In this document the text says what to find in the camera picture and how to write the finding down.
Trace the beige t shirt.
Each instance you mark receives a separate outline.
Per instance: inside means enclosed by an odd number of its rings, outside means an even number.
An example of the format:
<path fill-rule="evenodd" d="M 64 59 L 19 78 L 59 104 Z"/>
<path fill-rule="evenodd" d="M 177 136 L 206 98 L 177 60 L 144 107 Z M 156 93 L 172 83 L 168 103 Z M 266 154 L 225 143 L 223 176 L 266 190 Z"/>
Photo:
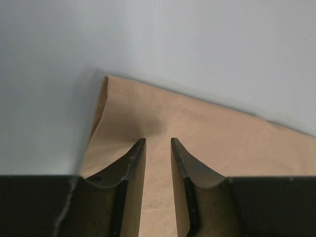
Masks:
<path fill-rule="evenodd" d="M 147 144 L 142 237 L 177 235 L 171 138 L 178 138 L 193 156 L 223 175 L 316 173 L 312 136 L 141 82 L 106 76 L 81 175 L 107 167 L 139 138 Z"/>

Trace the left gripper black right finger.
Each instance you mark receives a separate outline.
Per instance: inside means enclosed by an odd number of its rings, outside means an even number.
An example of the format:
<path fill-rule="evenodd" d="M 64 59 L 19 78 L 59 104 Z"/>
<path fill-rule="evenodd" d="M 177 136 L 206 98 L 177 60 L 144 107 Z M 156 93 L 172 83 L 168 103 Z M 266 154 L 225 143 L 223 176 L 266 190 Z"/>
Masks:
<path fill-rule="evenodd" d="M 194 237 L 202 223 L 197 189 L 211 189 L 226 177 L 190 154 L 178 138 L 171 138 L 171 170 L 177 236 Z"/>

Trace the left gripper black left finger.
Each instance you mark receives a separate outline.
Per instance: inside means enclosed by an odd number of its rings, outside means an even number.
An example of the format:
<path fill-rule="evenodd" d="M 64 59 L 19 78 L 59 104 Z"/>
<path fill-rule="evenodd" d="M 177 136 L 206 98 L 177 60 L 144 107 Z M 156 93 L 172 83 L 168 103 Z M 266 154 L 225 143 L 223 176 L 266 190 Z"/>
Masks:
<path fill-rule="evenodd" d="M 105 227 L 103 237 L 139 236 L 146 167 L 146 139 L 140 138 L 118 160 L 86 178 L 95 189 L 93 216 Z"/>

